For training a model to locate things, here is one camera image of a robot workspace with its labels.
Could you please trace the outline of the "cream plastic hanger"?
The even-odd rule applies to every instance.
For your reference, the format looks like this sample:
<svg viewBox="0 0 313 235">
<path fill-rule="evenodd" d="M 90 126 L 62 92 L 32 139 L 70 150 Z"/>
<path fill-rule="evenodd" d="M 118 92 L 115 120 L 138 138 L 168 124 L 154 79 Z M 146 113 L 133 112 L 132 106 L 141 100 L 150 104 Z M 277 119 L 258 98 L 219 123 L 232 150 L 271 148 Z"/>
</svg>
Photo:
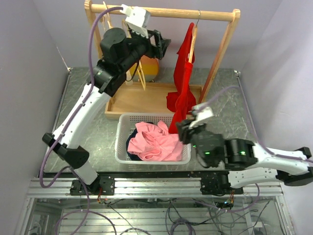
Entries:
<svg viewBox="0 0 313 235">
<path fill-rule="evenodd" d="M 103 40 L 105 39 L 105 33 L 113 28 L 113 25 L 112 25 L 112 22 L 111 22 L 111 17 L 110 17 L 110 14 L 107 13 L 106 15 L 104 15 L 102 17 L 102 27 L 103 27 L 103 30 L 104 30 L 104 35 L 103 35 L 103 39 L 101 40 L 101 43 L 100 43 L 100 48 L 102 50 L 102 56 L 105 55 L 105 49 L 104 47 L 102 46 L 103 45 Z"/>
</svg>

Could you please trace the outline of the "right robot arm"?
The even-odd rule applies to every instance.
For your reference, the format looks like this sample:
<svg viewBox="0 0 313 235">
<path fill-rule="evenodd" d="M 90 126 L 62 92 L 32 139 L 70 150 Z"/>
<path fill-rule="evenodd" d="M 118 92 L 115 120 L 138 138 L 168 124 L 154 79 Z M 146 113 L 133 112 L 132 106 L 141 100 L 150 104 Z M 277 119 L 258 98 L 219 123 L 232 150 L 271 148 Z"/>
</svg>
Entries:
<svg viewBox="0 0 313 235">
<path fill-rule="evenodd" d="M 243 187 L 251 184 L 282 182 L 299 187 L 313 181 L 313 168 L 306 161 L 311 156 L 307 147 L 293 151 L 293 159 L 284 159 L 269 154 L 252 141 L 225 139 L 222 134 L 208 131 L 205 124 L 196 127 L 191 124 L 190 119 L 176 123 L 179 140 L 194 147 L 202 167 L 218 167 L 220 163 L 225 167 L 222 172 L 204 175 L 202 194 L 221 196 L 232 191 L 242 194 Z"/>
</svg>

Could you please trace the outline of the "pink t shirt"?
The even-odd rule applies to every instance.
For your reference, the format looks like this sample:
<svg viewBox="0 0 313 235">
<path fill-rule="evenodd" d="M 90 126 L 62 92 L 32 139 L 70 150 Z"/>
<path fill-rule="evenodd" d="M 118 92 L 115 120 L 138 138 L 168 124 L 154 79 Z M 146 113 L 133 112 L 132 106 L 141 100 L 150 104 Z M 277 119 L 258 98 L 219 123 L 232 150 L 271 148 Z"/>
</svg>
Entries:
<svg viewBox="0 0 313 235">
<path fill-rule="evenodd" d="M 159 121 L 154 128 L 149 128 L 155 140 L 156 153 L 154 161 L 177 161 L 180 158 L 183 144 L 178 134 L 170 134 L 169 128 L 163 121 Z"/>
</svg>

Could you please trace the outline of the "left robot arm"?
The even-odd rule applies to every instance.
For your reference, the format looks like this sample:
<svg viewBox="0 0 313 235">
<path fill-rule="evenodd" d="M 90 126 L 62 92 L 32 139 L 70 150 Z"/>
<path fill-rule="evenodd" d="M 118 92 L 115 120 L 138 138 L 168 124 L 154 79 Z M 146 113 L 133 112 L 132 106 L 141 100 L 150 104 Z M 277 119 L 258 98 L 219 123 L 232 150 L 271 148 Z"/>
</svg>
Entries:
<svg viewBox="0 0 313 235">
<path fill-rule="evenodd" d="M 83 181 L 88 194 L 99 191 L 98 174 L 88 161 L 89 153 L 80 146 L 81 135 L 100 111 L 126 81 L 126 72 L 142 56 L 162 59 L 170 45 L 157 30 L 143 36 L 133 30 L 128 38 L 123 29 L 107 30 L 100 42 L 103 57 L 95 67 L 90 66 L 91 78 L 62 125 L 53 133 L 45 133 L 42 140 L 73 169 Z"/>
</svg>

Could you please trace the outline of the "yellow wooden hanger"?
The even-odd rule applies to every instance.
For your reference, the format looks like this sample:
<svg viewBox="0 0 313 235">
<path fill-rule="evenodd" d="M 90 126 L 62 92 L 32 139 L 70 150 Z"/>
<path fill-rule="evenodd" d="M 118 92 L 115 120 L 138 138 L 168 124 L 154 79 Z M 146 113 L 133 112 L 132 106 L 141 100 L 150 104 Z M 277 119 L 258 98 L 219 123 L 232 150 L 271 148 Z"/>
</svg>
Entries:
<svg viewBox="0 0 313 235">
<path fill-rule="evenodd" d="M 122 28 L 125 31 L 127 37 L 131 38 L 132 36 L 130 34 L 129 27 L 128 27 L 128 25 L 124 19 L 122 20 Z M 136 68 L 132 74 L 131 79 L 129 81 L 128 80 L 126 81 L 127 85 L 130 85 L 132 83 L 132 80 L 134 79 L 134 76 L 136 73 L 138 75 L 138 81 L 141 83 L 143 90 L 145 91 L 146 90 L 146 79 L 145 79 L 145 75 L 143 72 L 141 60 L 138 61 L 137 66 L 136 66 Z"/>
</svg>

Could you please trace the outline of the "navy blue t shirt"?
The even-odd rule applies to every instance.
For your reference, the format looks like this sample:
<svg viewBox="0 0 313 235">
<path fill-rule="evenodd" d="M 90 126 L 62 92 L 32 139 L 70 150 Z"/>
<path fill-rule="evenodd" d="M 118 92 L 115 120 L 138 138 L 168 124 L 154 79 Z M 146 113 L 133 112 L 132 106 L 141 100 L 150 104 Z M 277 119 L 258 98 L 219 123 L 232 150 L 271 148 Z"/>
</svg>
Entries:
<svg viewBox="0 0 313 235">
<path fill-rule="evenodd" d="M 126 140 L 126 152 L 132 161 L 154 161 L 158 151 L 149 128 L 155 125 L 153 122 L 140 122 L 138 125 L 140 131 L 135 128 Z"/>
</svg>

